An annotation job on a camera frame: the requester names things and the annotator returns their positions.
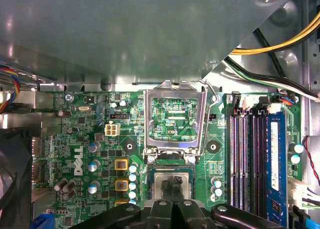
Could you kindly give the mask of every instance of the yellow wire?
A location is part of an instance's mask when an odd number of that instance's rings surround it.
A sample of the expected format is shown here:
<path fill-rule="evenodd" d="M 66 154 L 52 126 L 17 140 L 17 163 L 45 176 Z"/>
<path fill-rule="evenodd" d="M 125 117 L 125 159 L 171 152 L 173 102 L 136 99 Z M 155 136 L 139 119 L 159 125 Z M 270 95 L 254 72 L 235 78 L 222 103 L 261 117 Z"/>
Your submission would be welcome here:
<path fill-rule="evenodd" d="M 264 48 L 234 49 L 231 54 L 232 55 L 254 55 L 254 54 L 267 53 L 269 51 L 281 49 L 283 47 L 294 44 L 295 42 L 304 38 L 308 34 L 312 33 L 312 31 L 316 29 L 319 25 L 320 25 L 320 12 L 316 15 L 316 17 L 310 22 L 310 24 L 305 29 L 303 29 L 299 34 L 297 34 L 295 37 L 291 38 L 288 41 L 285 41 L 278 45 L 273 45 L 273 46 L 264 47 Z"/>

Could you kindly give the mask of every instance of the metal retention bracket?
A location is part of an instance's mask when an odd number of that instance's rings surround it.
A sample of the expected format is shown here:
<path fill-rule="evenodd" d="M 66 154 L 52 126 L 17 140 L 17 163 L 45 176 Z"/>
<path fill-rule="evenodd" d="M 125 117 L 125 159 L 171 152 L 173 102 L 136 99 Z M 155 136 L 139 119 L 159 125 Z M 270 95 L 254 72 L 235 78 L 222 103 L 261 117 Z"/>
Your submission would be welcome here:
<path fill-rule="evenodd" d="M 144 150 L 143 158 L 147 156 L 158 157 L 160 154 L 180 154 L 185 160 L 188 157 L 200 156 L 201 138 L 204 126 L 207 92 L 198 92 L 188 82 L 181 81 L 179 85 L 173 85 L 170 80 L 152 90 L 144 93 Z M 154 127 L 152 119 L 152 100 L 154 98 L 193 99 L 197 100 L 197 113 L 193 123 L 196 131 L 196 139 L 193 141 L 161 141 L 149 137 L 149 131 Z"/>

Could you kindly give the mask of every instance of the red wire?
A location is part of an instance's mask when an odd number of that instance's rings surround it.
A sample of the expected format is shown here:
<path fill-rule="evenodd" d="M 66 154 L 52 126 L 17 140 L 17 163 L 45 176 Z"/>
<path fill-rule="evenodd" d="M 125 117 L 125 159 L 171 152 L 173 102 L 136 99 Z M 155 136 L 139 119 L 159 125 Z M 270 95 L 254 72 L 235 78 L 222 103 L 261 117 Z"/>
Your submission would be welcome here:
<path fill-rule="evenodd" d="M 315 178 L 317 179 L 318 181 L 318 184 L 320 185 L 320 179 L 319 179 L 319 175 L 315 169 L 315 165 L 314 165 L 314 162 L 312 161 L 312 157 L 311 157 L 311 154 L 310 154 L 310 151 L 308 149 L 308 136 L 305 137 L 305 140 L 304 140 L 304 148 L 305 148 L 305 151 L 306 151 L 306 154 L 310 160 L 310 164 L 311 164 L 311 167 L 312 167 L 312 170 L 313 170 L 313 174 L 315 176 Z"/>

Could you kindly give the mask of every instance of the white wire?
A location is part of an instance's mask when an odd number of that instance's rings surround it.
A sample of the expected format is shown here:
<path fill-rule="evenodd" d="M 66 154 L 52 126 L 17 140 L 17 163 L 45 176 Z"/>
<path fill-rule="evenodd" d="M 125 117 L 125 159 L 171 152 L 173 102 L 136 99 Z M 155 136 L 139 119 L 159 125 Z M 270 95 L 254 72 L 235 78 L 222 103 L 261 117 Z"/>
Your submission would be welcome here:
<path fill-rule="evenodd" d="M 238 75 L 238 73 L 235 72 L 235 70 L 229 66 L 227 63 L 223 63 L 225 66 L 227 66 L 228 69 L 230 69 L 235 75 L 237 75 L 238 77 L 240 77 Z M 271 85 L 274 85 L 276 88 L 285 88 L 286 90 L 289 90 L 289 91 L 292 91 L 292 92 L 295 92 L 301 96 L 304 96 L 306 98 L 309 98 L 310 100 L 312 101 L 315 101 L 316 103 L 320 103 L 320 98 L 318 97 L 314 97 L 314 96 L 311 96 L 311 95 L 308 95 L 302 91 L 300 91 L 299 89 L 295 88 L 295 87 L 292 87 L 290 85 L 286 85 L 286 84 L 282 84 L 282 83 L 278 83 L 278 82 L 273 82 L 273 81 L 267 81 L 267 80 L 256 80 L 256 81 L 261 81 L 263 83 L 267 83 L 267 84 L 271 84 Z"/>

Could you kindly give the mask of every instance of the chip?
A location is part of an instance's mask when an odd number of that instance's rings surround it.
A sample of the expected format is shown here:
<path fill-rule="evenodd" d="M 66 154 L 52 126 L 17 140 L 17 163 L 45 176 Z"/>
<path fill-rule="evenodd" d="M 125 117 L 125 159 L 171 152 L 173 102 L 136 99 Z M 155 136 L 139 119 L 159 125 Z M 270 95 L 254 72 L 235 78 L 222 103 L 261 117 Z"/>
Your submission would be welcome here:
<path fill-rule="evenodd" d="M 71 216 L 64 217 L 64 225 L 65 226 L 72 226 L 72 217 Z"/>
<path fill-rule="evenodd" d="M 128 159 L 115 159 L 114 160 L 114 169 L 116 171 L 126 171 L 128 170 Z"/>
<path fill-rule="evenodd" d="M 115 190 L 109 191 L 109 196 L 110 196 L 111 198 L 115 198 L 115 197 L 116 197 L 116 191 L 115 191 Z"/>
<path fill-rule="evenodd" d="M 127 192 L 128 191 L 128 181 L 126 179 L 115 181 L 115 191 L 116 192 Z"/>
<path fill-rule="evenodd" d="M 122 156 L 122 151 L 121 150 L 116 150 L 115 151 L 115 156 L 116 157 L 121 157 Z"/>
<path fill-rule="evenodd" d="M 100 156 L 101 156 L 101 157 L 107 157 L 107 156 L 108 156 L 108 151 L 102 150 L 102 151 L 100 152 Z"/>
<path fill-rule="evenodd" d="M 78 124 L 85 124 L 86 118 L 85 117 L 78 117 Z"/>
<path fill-rule="evenodd" d="M 117 176 L 117 171 L 116 170 L 111 170 L 110 171 L 110 177 L 116 177 Z"/>
<path fill-rule="evenodd" d="M 86 103 L 95 103 L 96 97 L 95 96 L 87 96 L 85 98 Z"/>
<path fill-rule="evenodd" d="M 101 173 L 101 176 L 102 176 L 103 178 L 107 178 L 107 177 L 109 176 L 109 171 L 103 170 L 102 173 Z"/>
<path fill-rule="evenodd" d="M 115 157 L 116 151 L 115 150 L 109 150 L 109 157 Z"/>
<path fill-rule="evenodd" d="M 103 191 L 103 192 L 101 193 L 101 196 L 102 196 L 103 198 L 108 198 L 108 197 L 109 197 L 109 192 L 108 192 L 108 191 Z"/>

